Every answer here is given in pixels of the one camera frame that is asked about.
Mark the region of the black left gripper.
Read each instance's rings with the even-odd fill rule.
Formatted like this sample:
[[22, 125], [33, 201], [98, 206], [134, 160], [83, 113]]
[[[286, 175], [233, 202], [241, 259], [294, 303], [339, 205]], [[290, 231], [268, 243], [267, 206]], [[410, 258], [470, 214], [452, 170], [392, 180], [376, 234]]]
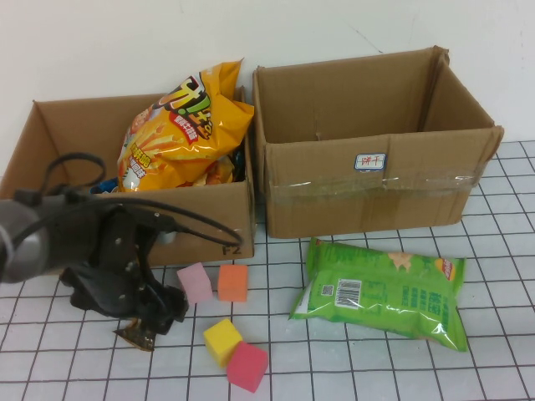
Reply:
[[161, 233], [161, 214], [132, 205], [110, 206], [99, 224], [88, 266], [67, 267], [61, 282], [71, 304], [106, 317], [139, 318], [145, 330], [166, 335], [182, 322], [189, 304], [179, 288], [162, 286], [148, 256]]

